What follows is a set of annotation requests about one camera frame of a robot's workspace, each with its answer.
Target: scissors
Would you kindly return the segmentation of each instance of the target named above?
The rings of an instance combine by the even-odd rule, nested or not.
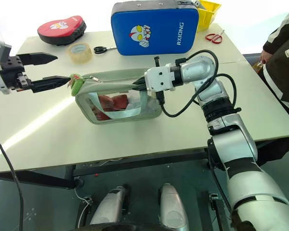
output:
[[[116,47],[109,47],[109,48],[107,48],[107,47],[94,47],[93,48],[95,54],[103,54],[107,50],[112,50],[112,49],[116,49]]]
[[[222,33],[224,31],[225,30],[222,30],[218,34],[208,34],[206,35],[206,40],[211,41],[212,43],[215,43],[215,44],[220,44],[223,41]]]

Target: white table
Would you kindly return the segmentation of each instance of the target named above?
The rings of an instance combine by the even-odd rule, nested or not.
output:
[[[161,65],[174,62],[201,50],[212,50],[219,58],[219,73],[230,74],[237,85],[237,106],[247,129],[256,141],[289,136],[289,116],[269,89],[239,53],[226,34],[219,45],[204,39],[208,33],[219,32],[213,24],[208,31],[197,34],[194,46],[186,54],[160,55]],[[86,33],[79,42],[92,47],[112,46],[111,32]],[[71,73],[93,73],[116,69],[154,66],[153,57],[121,56],[116,50],[93,55],[86,64],[73,64],[65,46],[51,46],[38,37],[29,37],[19,53],[48,52],[58,59],[40,66],[26,66],[32,80]],[[228,80],[223,81],[232,97]],[[166,92],[165,107],[170,113],[180,110],[193,94],[192,84]],[[93,125],[82,114],[66,86],[33,94],[31,91],[0,93],[0,141],[13,137],[8,156],[16,170],[135,156],[149,153],[202,148],[210,137],[201,109],[191,105],[177,118],[161,115],[155,119]],[[8,171],[0,154],[0,172]]]

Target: black scissors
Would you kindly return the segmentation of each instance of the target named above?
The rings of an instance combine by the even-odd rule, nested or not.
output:
[[[93,48],[95,54],[103,54],[107,50],[112,50],[112,49],[116,49],[116,47],[109,47],[109,48],[107,48],[107,47],[94,47]]]

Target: yellow container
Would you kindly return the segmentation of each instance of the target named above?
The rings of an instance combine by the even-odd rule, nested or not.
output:
[[[210,1],[200,0],[200,2],[206,10],[198,8],[199,23],[197,31],[207,30],[209,28],[210,24],[214,21],[217,10],[221,6],[221,4]]]

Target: clear plastic pouch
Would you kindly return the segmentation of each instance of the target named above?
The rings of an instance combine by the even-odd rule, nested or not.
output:
[[[87,74],[76,103],[94,124],[154,118],[161,114],[155,93],[137,90],[134,82],[147,69],[128,69]]]

